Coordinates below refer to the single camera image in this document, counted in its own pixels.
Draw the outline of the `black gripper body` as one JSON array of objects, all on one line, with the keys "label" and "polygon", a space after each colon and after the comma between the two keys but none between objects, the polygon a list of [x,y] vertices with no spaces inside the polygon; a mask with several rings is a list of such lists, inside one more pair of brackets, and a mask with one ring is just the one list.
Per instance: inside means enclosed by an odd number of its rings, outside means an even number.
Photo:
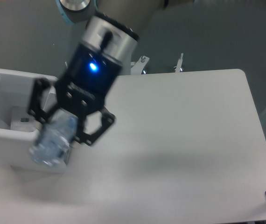
[{"label": "black gripper body", "polygon": [[105,98],[122,70],[120,61],[80,43],[67,70],[55,83],[60,108],[84,120],[105,105]]}]

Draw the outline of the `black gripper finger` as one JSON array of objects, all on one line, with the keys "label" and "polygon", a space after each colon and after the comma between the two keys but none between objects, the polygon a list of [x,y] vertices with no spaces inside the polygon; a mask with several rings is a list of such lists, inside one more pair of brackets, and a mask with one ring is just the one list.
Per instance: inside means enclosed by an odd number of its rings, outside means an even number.
[{"label": "black gripper finger", "polygon": [[[101,113],[100,126],[91,134],[86,133],[84,131],[86,127],[86,121],[90,115],[93,115],[96,112]],[[109,112],[106,107],[103,107],[100,110],[92,113],[86,113],[84,110],[84,114],[78,117],[77,130],[72,139],[72,143],[76,142],[78,144],[92,146],[114,124],[115,120],[115,115]]]},{"label": "black gripper finger", "polygon": [[46,90],[53,88],[53,82],[47,78],[35,78],[33,88],[29,98],[27,114],[34,118],[34,125],[38,131],[42,131],[46,124],[49,124],[51,118],[58,111],[58,103],[54,103],[48,110],[42,108],[42,97]]}]

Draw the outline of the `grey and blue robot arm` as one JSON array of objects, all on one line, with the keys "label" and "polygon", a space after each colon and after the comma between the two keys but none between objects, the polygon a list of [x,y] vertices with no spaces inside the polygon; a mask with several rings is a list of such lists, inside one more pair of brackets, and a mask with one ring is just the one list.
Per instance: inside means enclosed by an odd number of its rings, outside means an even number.
[{"label": "grey and blue robot arm", "polygon": [[38,142],[60,109],[77,117],[70,142],[90,146],[110,128],[115,116],[105,108],[106,95],[153,14],[168,4],[167,0],[100,1],[63,75],[55,82],[34,81],[28,114],[42,126]]}]

